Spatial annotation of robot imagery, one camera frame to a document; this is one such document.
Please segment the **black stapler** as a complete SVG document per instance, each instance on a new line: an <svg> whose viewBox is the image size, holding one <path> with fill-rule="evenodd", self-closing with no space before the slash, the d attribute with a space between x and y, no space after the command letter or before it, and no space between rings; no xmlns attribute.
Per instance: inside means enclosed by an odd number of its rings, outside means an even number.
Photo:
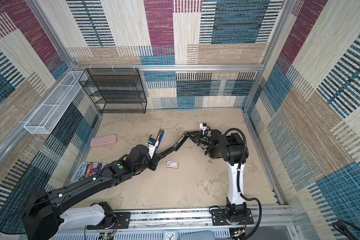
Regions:
<svg viewBox="0 0 360 240"><path fill-rule="evenodd" d="M183 135L179 138L179 140L171 148L168 148L167 150L158 154L159 160L165 158L172 152L177 152L188 138L189 138L189 133L184 132Z"/></svg>

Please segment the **red white staples box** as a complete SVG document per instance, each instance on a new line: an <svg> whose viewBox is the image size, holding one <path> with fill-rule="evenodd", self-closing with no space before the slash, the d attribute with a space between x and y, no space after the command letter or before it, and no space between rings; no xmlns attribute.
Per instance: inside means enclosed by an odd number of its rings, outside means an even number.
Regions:
<svg viewBox="0 0 360 240"><path fill-rule="evenodd" d="M179 167L179 162L167 161L166 167L167 168L172 168L172 169L177 169Z"/></svg>

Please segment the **blue stapler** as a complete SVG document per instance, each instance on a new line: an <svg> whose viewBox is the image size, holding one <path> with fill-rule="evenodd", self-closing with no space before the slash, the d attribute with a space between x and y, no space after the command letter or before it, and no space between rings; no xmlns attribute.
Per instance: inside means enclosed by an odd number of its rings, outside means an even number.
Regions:
<svg viewBox="0 0 360 240"><path fill-rule="evenodd" d="M156 147L156 149L159 148L160 143L161 143L161 141L162 141L162 138L163 138L163 136L164 136L164 133L165 133L165 131L164 131L163 129L160 129L160 130L159 130L159 133L158 133L157 138L156 138L156 140L155 140L155 147Z"/></svg>

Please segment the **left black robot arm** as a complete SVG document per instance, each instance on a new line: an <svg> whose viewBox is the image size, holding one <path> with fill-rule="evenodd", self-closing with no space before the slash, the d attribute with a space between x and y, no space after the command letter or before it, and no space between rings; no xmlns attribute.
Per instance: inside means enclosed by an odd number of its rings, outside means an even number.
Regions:
<svg viewBox="0 0 360 240"><path fill-rule="evenodd" d="M108 164L88 178L49 192L45 189L36 190L29 196L22 215L28 239L50 239L63 225L61 215L65 211L100 191L131 179L147 169L151 163L149 148L137 145L128 155Z"/></svg>

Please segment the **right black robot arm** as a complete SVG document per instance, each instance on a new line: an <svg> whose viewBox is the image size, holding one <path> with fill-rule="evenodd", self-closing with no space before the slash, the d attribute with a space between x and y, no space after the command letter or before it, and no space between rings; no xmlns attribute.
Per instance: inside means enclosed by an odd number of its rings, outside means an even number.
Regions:
<svg viewBox="0 0 360 240"><path fill-rule="evenodd" d="M227 203L223 210L213 207L211 215L214 219L221 224L253 224L254 220L247 202L256 202L260 213L262 205L258 198L250 198L244 194L244 169L249 157L244 133L237 128L228 129L224 133L219 130L210 131L208 128L184 132L179 139L179 145L187 139L198 146L203 146L206 156L211 159L222 159L227 165L229 176Z"/></svg>

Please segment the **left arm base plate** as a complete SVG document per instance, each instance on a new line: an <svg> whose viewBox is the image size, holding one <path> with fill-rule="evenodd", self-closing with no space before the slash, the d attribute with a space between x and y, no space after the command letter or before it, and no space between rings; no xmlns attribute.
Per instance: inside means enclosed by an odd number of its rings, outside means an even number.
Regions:
<svg viewBox="0 0 360 240"><path fill-rule="evenodd" d="M116 230L127 229L130 224L131 212L116 212L113 215L106 215L96 226L86 226L86 230Z"/></svg>

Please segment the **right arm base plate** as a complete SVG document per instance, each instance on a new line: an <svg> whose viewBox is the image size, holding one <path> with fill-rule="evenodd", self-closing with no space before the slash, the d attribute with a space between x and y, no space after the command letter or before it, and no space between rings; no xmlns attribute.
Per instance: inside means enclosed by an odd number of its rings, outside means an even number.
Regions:
<svg viewBox="0 0 360 240"><path fill-rule="evenodd" d="M252 225L255 223L251 209L246 208L246 213L228 213L226 209L209 208L214 226L225 225Z"/></svg>

